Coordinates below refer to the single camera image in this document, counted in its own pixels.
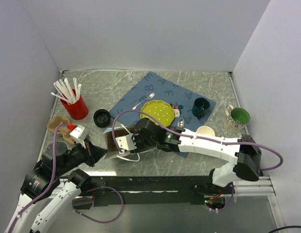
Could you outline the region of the blue white paper bag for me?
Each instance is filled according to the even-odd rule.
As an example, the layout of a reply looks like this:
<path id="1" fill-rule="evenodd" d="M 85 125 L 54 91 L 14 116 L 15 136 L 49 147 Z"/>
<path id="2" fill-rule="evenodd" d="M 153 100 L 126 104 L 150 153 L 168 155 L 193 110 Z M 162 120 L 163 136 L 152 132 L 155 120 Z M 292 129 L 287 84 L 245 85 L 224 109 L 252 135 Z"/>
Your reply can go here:
<path id="1" fill-rule="evenodd" d="M 103 135 L 107 146 L 108 152 L 102 157 L 102 159 L 119 158 L 130 162 L 139 162 L 140 155 L 137 153 L 137 159 L 128 159 L 127 156 L 135 154 L 137 148 L 136 143 L 133 142 L 133 126 L 126 127 L 123 124 L 120 127 L 114 128 L 114 136 L 112 136 L 112 128 L 107 128 Z"/>

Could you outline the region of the stack of brown paper cups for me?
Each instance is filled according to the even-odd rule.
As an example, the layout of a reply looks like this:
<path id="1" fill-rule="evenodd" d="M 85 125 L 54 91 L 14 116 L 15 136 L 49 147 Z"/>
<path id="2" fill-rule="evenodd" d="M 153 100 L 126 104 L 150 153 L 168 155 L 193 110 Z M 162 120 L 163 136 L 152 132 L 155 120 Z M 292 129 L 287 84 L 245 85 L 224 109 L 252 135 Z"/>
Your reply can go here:
<path id="1" fill-rule="evenodd" d="M 214 130 L 209 126 L 201 126 L 196 132 L 203 135 L 216 136 Z"/>

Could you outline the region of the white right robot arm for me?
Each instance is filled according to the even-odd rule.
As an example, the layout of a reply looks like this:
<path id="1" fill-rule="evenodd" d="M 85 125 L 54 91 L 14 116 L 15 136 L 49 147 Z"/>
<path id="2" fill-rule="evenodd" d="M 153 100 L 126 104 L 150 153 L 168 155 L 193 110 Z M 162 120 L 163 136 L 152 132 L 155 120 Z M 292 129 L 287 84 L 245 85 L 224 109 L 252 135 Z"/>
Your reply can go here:
<path id="1" fill-rule="evenodd" d="M 214 194 L 238 179 L 259 180 L 261 150 L 248 135 L 241 138 L 207 136 L 185 128 L 163 128 L 143 118 L 134 125 L 132 140 L 137 152 L 157 148 L 165 152 L 198 153 L 226 161 L 209 174 L 207 188 Z"/>

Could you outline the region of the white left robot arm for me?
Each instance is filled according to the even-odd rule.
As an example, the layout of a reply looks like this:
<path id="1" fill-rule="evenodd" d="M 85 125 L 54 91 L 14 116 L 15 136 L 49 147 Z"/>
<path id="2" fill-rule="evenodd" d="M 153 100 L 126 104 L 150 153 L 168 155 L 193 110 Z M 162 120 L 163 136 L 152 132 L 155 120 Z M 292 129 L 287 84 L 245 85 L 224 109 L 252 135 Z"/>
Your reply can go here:
<path id="1" fill-rule="evenodd" d="M 59 178 L 85 163 L 93 167 L 108 151 L 85 140 L 85 147 L 76 144 L 71 150 L 64 142 L 54 141 L 42 154 L 34 170 L 25 177 L 20 190 L 18 206 L 6 228 L 7 233 L 28 229 L 25 219 L 33 219 L 34 211 L 60 184 Z"/>

